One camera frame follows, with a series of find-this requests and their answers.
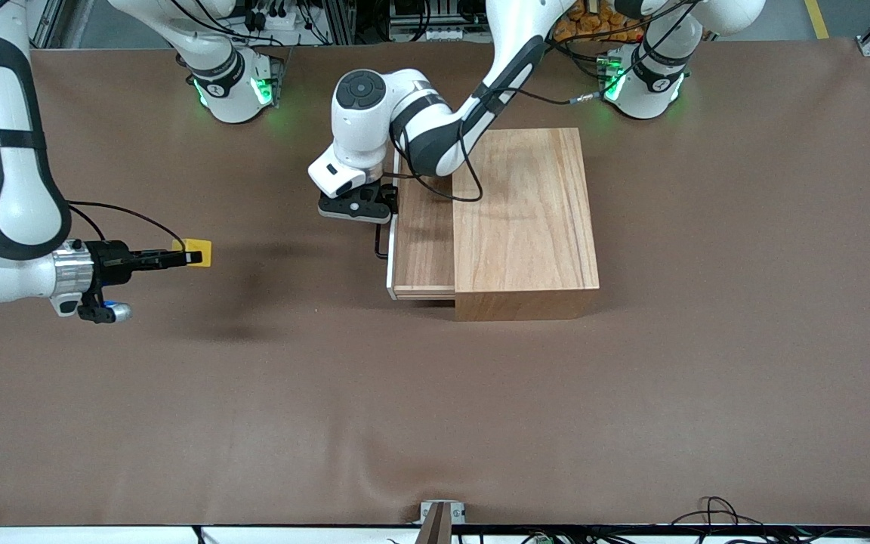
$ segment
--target wooden box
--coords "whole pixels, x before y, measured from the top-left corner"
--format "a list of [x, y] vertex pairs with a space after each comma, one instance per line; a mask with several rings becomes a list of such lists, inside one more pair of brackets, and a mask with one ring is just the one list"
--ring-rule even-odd
[[[400, 182], [389, 290], [398, 300], [455, 300], [457, 320], [566, 320], [593, 302], [593, 226], [576, 128], [488, 131], [470, 153], [484, 197], [449, 201]], [[428, 180], [472, 197], [466, 166]]]

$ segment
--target yellow sticky note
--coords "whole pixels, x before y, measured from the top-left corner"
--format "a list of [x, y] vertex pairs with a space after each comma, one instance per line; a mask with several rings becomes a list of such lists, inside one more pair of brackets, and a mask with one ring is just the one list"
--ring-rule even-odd
[[[197, 238], [184, 238], [184, 244], [187, 244], [187, 251], [201, 252], [203, 254], [203, 262], [190, 263], [187, 266], [198, 266], [200, 268], [210, 268], [210, 254], [214, 244], [210, 240], [197, 240]], [[180, 242], [173, 240], [172, 251], [180, 251]]]

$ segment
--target black round joint cap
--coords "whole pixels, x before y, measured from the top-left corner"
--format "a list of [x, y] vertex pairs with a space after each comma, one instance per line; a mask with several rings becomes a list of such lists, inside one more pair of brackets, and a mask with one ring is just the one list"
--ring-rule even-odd
[[384, 99], [384, 80], [377, 73], [369, 70], [359, 70], [348, 73], [338, 83], [338, 104], [348, 110], [370, 110]]

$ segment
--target brown table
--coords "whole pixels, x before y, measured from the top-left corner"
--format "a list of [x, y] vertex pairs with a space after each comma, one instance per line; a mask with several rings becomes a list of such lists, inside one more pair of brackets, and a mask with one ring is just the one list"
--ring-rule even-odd
[[[417, 66], [459, 104], [490, 56], [300, 49], [280, 110], [222, 126], [171, 52], [36, 51], [66, 196], [209, 238], [214, 267], [110, 289], [124, 325], [0, 306], [0, 524], [389, 523], [445, 496], [480, 523], [664, 522], [710, 493], [870, 524], [870, 59], [705, 44], [651, 122], [518, 97], [499, 128], [580, 128], [600, 303], [453, 323], [387, 299], [372, 228], [319, 217], [305, 168], [342, 73]], [[552, 55], [528, 89], [591, 82]]]

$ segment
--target brown leather surface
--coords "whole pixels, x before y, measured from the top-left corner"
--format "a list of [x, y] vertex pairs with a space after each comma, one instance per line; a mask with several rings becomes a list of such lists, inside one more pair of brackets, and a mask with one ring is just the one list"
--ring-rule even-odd
[[[518, 97], [499, 128], [578, 126], [602, 292], [569, 323], [393, 303], [373, 230], [322, 219], [307, 164], [358, 68], [459, 104], [479, 45], [295, 51], [280, 110], [222, 126], [167, 51], [36, 51], [70, 199], [214, 241], [138, 274], [117, 326], [0, 306], [0, 524], [664, 522], [725, 496], [870, 524], [870, 59], [715, 42], [663, 118]], [[529, 90], [591, 89], [545, 60]], [[97, 211], [135, 248], [165, 236]], [[77, 224], [77, 233], [88, 232]]]

